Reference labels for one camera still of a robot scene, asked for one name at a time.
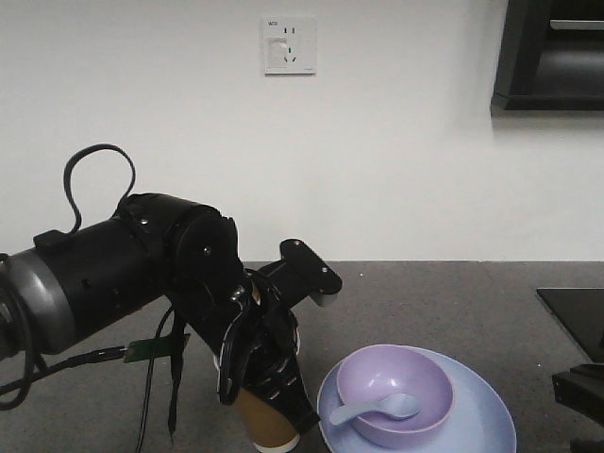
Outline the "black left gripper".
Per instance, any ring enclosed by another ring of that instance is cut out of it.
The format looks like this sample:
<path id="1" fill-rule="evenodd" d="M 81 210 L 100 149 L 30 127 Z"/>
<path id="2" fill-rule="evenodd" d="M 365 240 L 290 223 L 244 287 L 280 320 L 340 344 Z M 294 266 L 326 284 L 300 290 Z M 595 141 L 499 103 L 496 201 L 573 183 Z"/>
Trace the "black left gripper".
<path id="1" fill-rule="evenodd" d="M 291 306 L 299 300 L 267 268 L 244 268 L 233 219 L 218 211 L 181 212 L 169 227 L 169 257 L 176 310 L 219 354 L 219 401 L 232 405 L 243 387 L 299 434 L 315 427 L 320 416 L 297 362 Z M 254 350 L 257 343 L 263 349 Z"/>

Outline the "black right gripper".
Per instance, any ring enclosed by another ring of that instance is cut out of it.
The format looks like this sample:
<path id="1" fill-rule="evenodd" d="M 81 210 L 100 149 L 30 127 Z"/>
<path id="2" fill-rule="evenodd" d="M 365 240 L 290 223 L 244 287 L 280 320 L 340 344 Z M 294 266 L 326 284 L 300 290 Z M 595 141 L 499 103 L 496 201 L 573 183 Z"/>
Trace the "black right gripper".
<path id="1" fill-rule="evenodd" d="M 588 358 L 588 347 L 578 339 L 576 332 L 567 329 L 567 335 L 583 350 Z M 603 427 L 603 330 L 591 346 L 601 352 L 602 361 L 591 361 L 552 375 L 554 398 L 571 410 L 586 416 Z M 573 438 L 569 442 L 570 452 L 603 452 L 603 440 Z"/>

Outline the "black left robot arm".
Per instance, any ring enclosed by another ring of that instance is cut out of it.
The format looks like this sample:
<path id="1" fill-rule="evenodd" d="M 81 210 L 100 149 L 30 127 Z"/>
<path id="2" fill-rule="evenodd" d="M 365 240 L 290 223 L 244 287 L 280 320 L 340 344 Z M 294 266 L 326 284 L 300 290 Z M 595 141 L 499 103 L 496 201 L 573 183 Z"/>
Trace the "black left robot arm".
<path id="1" fill-rule="evenodd" d="M 238 255 L 232 219 L 166 194 L 134 194 L 111 218 L 79 231 L 47 231 L 32 248 L 1 259 L 1 355 L 25 354 L 22 401 L 58 354 L 135 310 L 166 297 L 174 314 L 167 350 L 180 381 L 186 327 L 212 351 L 225 405 L 244 394 L 252 415 L 284 418 L 295 433 L 318 423 L 296 353 L 293 307 L 321 301 L 342 282 L 304 242 L 288 239 L 280 259 L 258 270 Z"/>

